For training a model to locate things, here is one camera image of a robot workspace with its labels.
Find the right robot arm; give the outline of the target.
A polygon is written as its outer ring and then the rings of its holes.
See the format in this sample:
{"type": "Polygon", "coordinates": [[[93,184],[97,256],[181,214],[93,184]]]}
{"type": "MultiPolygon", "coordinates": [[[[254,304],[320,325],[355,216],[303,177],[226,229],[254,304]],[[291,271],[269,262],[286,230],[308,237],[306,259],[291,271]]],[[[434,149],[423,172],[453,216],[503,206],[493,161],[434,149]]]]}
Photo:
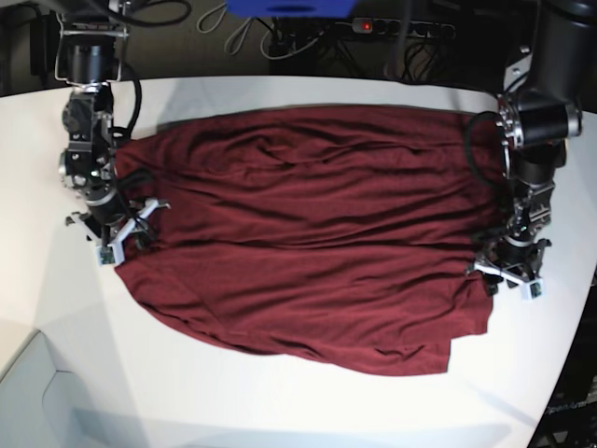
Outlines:
{"type": "Polygon", "coordinates": [[[142,87],[134,70],[125,62],[130,27],[160,28],[178,25],[191,13],[188,1],[183,13],[172,19],[144,21],[136,13],[153,7],[152,1],[59,1],[60,26],[54,75],[71,87],[62,112],[68,141],[60,156],[62,184],[80,197],[86,212],[74,212],[67,225],[81,226],[94,244],[101,265],[118,266],[125,260],[125,242],[133,238],[141,248],[155,241],[148,219],[169,207],[155,197],[129,197],[135,189],[152,181],[145,168],[124,177],[117,173],[117,151],[132,139],[140,115],[142,87]],[[114,123],[112,85],[129,75],[134,90],[129,123],[114,123]]]}

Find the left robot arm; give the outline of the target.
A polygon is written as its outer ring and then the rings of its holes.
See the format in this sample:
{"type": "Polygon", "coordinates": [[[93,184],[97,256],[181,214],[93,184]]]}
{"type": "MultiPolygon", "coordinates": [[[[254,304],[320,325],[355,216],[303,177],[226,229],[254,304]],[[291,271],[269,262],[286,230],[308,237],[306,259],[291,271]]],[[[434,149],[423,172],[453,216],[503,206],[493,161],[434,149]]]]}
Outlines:
{"type": "Polygon", "coordinates": [[[551,242],[538,234],[551,222],[554,175],[565,165],[566,145],[583,132],[579,91],[595,42],[595,2],[539,2],[526,76],[499,95],[496,111],[478,113],[466,125],[464,153],[472,174],[510,200],[502,224],[477,236],[479,250],[467,269],[481,274],[491,296],[501,283],[526,300],[545,293],[540,270],[551,242]],[[488,119],[499,131],[503,184],[480,170],[473,153],[474,127],[488,119]]]}

